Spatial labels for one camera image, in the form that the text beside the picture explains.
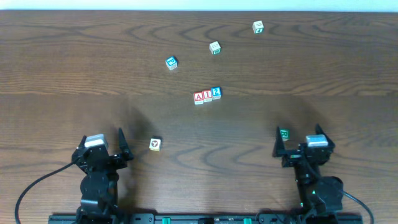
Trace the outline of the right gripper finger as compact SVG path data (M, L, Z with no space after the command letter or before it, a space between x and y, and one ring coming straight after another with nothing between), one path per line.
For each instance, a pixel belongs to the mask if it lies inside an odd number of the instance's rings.
M285 144L280 133L280 128L276 128L275 144L272 152L273 157L282 157L286 154Z
M322 129L322 127L319 124L315 125L315 134L324 134L329 143L329 145L326 147L331 147L331 148L335 147L335 143L327 136L327 134L324 132L324 130Z

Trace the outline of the blue number 2 block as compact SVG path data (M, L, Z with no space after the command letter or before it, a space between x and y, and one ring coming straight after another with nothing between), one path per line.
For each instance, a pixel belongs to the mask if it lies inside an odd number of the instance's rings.
M222 96L221 88L219 86L213 87L211 89L212 99L218 100Z

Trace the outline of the red letter I block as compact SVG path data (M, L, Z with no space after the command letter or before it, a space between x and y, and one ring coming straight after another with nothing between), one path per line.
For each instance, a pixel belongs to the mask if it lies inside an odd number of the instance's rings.
M203 94L203 101L206 102L211 102L213 100L213 95L211 90L203 90L202 91Z

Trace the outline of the red letter A block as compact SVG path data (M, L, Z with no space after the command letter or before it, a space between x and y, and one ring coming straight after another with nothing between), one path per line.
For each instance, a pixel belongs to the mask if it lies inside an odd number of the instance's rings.
M204 104L204 96L203 96L203 93L201 91L200 92L194 92L193 99L194 99L194 104L195 105Z

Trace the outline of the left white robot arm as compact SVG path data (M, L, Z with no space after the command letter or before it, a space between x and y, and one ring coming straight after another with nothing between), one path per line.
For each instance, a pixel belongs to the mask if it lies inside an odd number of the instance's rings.
M104 134L83 136L72 154L72 163L85 173L81 181L80 207L75 223L122 223L118 207L119 169L127 167L134 156L122 129L118 130L120 152L110 155Z

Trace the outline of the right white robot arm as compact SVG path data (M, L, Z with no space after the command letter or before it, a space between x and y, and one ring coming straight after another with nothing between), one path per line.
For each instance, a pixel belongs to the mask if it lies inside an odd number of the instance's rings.
M322 176L319 167L330 160L335 143L320 125L297 149L287 149L287 131L276 129L273 157L282 159L282 167L292 167L301 200L301 211L295 223L338 223L336 213L343 209L343 182L334 176Z

